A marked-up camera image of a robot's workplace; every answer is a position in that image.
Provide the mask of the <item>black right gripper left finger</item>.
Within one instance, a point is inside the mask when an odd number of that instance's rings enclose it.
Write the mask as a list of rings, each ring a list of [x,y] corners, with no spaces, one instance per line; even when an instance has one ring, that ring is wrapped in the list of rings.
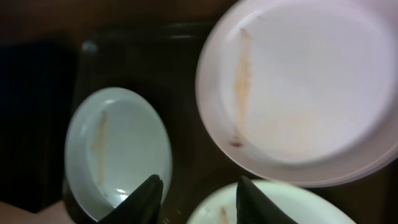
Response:
[[[98,224],[156,224],[163,187],[160,177],[151,175]]]

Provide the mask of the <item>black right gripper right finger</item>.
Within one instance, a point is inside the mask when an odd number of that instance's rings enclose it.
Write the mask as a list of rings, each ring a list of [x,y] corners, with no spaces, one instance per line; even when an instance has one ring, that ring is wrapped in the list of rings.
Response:
[[[297,224],[246,176],[238,180],[236,210],[237,224]]]

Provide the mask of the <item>white plate front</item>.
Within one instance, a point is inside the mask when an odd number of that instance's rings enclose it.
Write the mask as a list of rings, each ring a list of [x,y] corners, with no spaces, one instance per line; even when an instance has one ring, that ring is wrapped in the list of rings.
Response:
[[[253,183],[297,223],[355,224],[339,208],[308,190],[266,180]],[[236,223],[236,188],[237,183],[233,183],[212,193],[197,206],[188,223]]]

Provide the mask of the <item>white plate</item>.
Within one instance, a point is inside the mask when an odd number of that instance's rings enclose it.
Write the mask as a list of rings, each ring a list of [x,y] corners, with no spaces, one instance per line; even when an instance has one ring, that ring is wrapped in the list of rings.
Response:
[[[65,141],[65,172],[72,194],[99,221],[150,175],[172,177],[172,151],[156,110],[125,88],[103,88],[75,111]]]
[[[196,74],[201,120],[235,163],[323,187],[397,157],[397,2],[235,3]]]
[[[339,208],[308,190],[266,180],[253,183],[297,223],[355,224]],[[233,183],[212,193],[197,206],[188,223],[236,223],[236,188],[237,183]]]

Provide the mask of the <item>white plate back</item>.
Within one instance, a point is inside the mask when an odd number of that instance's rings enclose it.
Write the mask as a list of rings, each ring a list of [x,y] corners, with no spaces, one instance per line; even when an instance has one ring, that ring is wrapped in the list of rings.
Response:
[[[196,74],[201,120],[235,163],[323,187],[397,157],[397,2],[235,3]]]

